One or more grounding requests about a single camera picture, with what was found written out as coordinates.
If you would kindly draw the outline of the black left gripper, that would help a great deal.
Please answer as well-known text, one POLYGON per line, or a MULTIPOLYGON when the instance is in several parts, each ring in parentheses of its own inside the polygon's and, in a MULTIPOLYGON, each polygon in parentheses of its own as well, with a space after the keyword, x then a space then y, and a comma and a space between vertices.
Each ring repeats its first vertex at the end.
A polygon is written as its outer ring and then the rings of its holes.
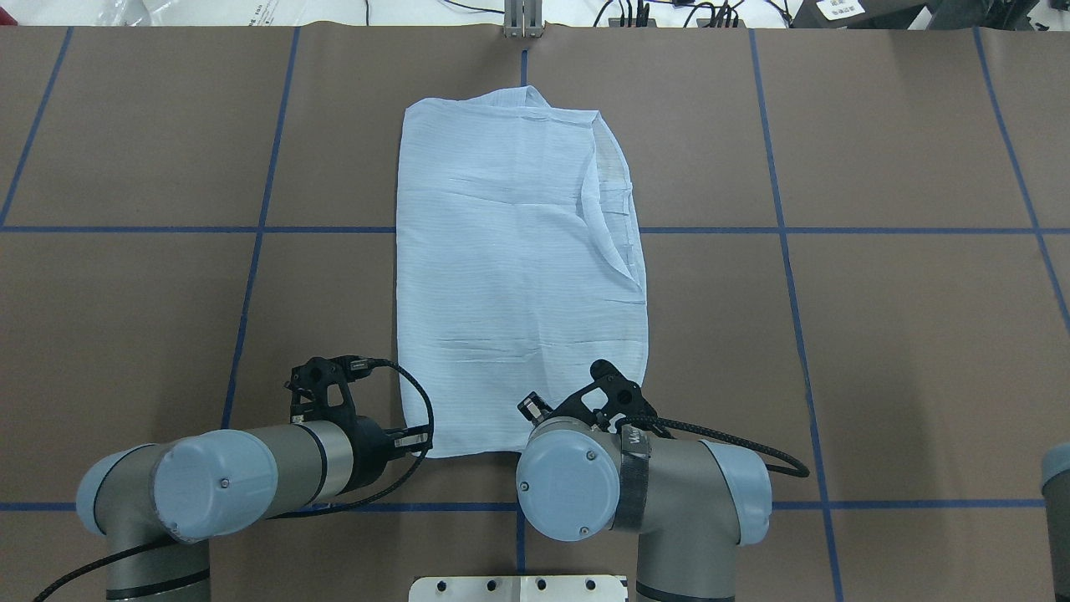
POLYGON ((374 483, 394 454, 421 454, 433 447, 433 428, 383 428, 360 415, 350 385, 381 365, 368 357, 314 357, 293 367, 284 385, 292 393, 292 418, 331 422, 343 431, 353 458, 348 487, 374 483))

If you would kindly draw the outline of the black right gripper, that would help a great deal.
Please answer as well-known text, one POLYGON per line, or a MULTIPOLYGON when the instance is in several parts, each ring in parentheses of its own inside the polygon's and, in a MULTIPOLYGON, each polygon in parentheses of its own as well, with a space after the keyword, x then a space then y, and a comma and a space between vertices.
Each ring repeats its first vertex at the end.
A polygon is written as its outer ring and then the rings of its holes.
POLYGON ((638 382, 620 373, 618 367, 608 360, 596 360, 588 367, 591 384, 569 393, 561 404, 551 407, 537 392, 528 393, 518 410, 532 426, 540 426, 552 418, 572 418, 595 430, 612 431, 615 420, 639 418, 635 423, 640 430, 668 438, 664 426, 657 423, 657 412, 645 399, 638 382))

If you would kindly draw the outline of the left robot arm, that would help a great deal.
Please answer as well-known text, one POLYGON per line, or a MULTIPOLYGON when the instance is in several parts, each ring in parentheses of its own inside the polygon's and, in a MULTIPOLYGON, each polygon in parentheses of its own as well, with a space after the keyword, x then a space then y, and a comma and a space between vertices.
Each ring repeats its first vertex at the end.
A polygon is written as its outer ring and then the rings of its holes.
POLYGON ((397 362, 314 357, 285 386, 286 425, 221 428, 98 460, 78 484, 75 511, 110 553, 73 578, 106 570, 107 601, 207 601, 214 538, 360 509, 404 484, 432 448, 431 398, 397 362), (381 367, 418 393, 424 423, 385 428, 360 415, 350 386, 381 367))

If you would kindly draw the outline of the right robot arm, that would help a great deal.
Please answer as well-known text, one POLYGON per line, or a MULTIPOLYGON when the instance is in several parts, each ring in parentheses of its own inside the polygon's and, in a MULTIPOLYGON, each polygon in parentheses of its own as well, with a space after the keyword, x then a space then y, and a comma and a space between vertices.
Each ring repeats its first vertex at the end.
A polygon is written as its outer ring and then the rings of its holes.
POLYGON ((557 406, 531 392, 518 410, 532 431, 515 483, 537 531, 561 542, 635 532, 642 601, 736 598, 739 551, 771 527, 771 469, 756 443, 672 437, 638 382, 608 360, 557 406))

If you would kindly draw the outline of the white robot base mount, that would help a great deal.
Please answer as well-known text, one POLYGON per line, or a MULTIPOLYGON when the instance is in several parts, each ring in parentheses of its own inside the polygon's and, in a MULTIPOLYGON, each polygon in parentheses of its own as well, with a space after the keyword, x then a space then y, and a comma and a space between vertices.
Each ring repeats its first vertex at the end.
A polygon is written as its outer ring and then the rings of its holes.
POLYGON ((627 578, 611 574, 428 576, 409 601, 628 601, 627 578))

